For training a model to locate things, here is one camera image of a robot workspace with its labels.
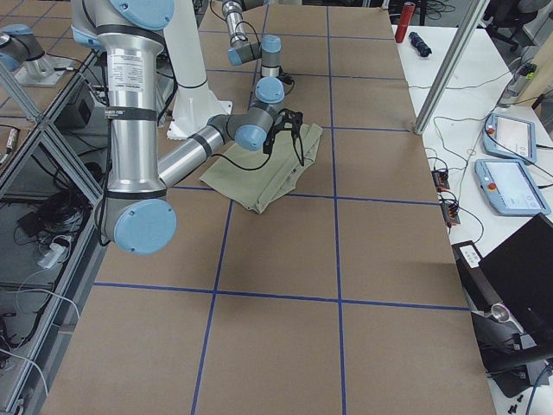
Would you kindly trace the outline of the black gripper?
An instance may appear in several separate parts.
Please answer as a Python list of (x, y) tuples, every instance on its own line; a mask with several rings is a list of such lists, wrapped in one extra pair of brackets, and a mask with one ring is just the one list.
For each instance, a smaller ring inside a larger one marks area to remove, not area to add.
[(263, 144), (263, 153), (271, 155), (273, 146), (278, 132), (289, 131), (291, 133), (293, 150), (296, 154), (299, 164), (304, 166), (304, 150), (301, 134), (301, 126), (303, 124), (303, 113), (294, 112), (290, 109), (283, 108), (276, 116), (276, 120), (267, 133), (267, 137)]

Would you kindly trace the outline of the grey spare robot arm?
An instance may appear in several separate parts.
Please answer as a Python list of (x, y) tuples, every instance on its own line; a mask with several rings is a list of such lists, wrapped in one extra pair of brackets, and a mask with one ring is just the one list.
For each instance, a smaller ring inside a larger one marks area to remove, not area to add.
[(1, 63), (22, 86), (56, 86), (74, 68), (73, 59), (47, 54), (25, 24), (1, 28)]

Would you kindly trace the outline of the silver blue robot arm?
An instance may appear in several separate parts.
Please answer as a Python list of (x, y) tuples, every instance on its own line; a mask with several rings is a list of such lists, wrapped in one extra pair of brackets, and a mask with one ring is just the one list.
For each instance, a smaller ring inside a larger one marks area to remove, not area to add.
[[(250, 41), (243, 14), (254, 1), (225, 1), (221, 12), (234, 66), (260, 61), (255, 98), (243, 114), (218, 100), (207, 74), (189, 1), (75, 1), (74, 40), (105, 52), (111, 135), (108, 179), (97, 205), (100, 233), (136, 255), (158, 252), (173, 238), (177, 219), (166, 199), (169, 187), (201, 166), (226, 143), (272, 152), (276, 135), (288, 131), (302, 153), (302, 114), (286, 109), (281, 82), (281, 41), (266, 35)], [(157, 152), (160, 116), (157, 58), (167, 53), (175, 77), (173, 135), (184, 141), (166, 156)]]
[(226, 22), (230, 47), (227, 57), (237, 67), (252, 61), (261, 61), (261, 77), (282, 79), (281, 65), (282, 42), (276, 35), (259, 37), (254, 27), (245, 20), (244, 13), (268, 1), (231, 1), (221, 2), (221, 12)]

